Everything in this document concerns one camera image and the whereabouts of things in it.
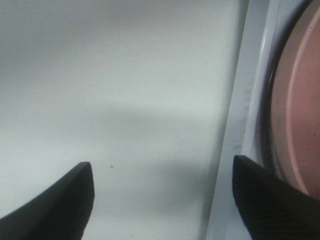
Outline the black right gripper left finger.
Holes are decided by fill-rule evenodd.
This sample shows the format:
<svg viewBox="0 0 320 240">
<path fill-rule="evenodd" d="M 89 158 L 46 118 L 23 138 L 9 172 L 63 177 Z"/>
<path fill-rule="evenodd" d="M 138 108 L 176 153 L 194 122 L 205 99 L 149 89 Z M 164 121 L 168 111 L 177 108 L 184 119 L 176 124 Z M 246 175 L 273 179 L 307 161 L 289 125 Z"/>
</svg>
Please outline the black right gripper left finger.
<svg viewBox="0 0 320 240">
<path fill-rule="evenodd" d="M 80 162 L 20 208 L 0 219 L 2 240 L 80 240 L 95 198 L 92 166 Z"/>
</svg>

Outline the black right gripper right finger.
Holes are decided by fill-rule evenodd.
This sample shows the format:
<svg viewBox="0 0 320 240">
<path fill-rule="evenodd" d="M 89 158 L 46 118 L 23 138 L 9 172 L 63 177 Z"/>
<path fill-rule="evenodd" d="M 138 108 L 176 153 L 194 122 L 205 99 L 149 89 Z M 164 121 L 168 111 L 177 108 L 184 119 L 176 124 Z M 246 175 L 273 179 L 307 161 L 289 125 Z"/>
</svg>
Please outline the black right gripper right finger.
<svg viewBox="0 0 320 240">
<path fill-rule="evenodd" d="M 244 155 L 232 167 L 232 193 L 253 240 L 318 240 L 320 202 Z"/>
</svg>

